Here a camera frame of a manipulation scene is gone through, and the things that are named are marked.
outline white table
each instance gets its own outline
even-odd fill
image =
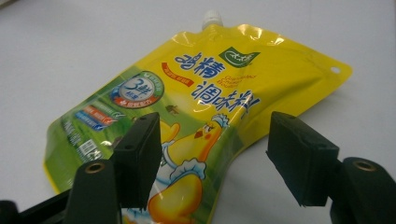
[[[54,195],[42,169],[50,123],[214,8],[226,26],[268,29],[350,64],[354,74],[300,118],[396,177],[395,1],[17,1],[0,9],[0,199],[20,210]],[[225,177],[213,223],[331,223],[299,207],[265,155],[267,138]]]

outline brand logo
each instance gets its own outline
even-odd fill
[[[248,66],[259,54],[259,52],[243,54],[235,48],[230,47],[229,49],[224,50],[219,56],[233,67],[241,68]]]
[[[163,97],[163,82],[155,74],[144,71],[124,81],[111,92],[111,100],[127,108],[142,108]]]

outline green logo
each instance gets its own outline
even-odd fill
[[[219,56],[233,67],[241,68],[248,66],[250,62],[253,61],[253,59],[259,54],[259,52],[243,54],[235,48],[230,47],[229,49],[224,50]]]

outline cartoon chicken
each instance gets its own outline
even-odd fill
[[[227,116],[217,114],[195,133],[176,141],[179,124],[161,123],[163,161],[146,212],[152,221],[163,224],[193,222],[191,213],[198,208],[203,194],[205,161],[228,121]],[[134,218],[139,219],[144,213],[134,211]]]

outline seasoning packet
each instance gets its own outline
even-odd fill
[[[77,168],[107,159],[140,116],[161,117],[163,159],[146,210],[124,223],[210,223],[233,159],[269,132],[273,111],[298,116],[352,69],[283,35],[210,22],[182,32],[121,72],[48,130],[52,186],[70,189]]]

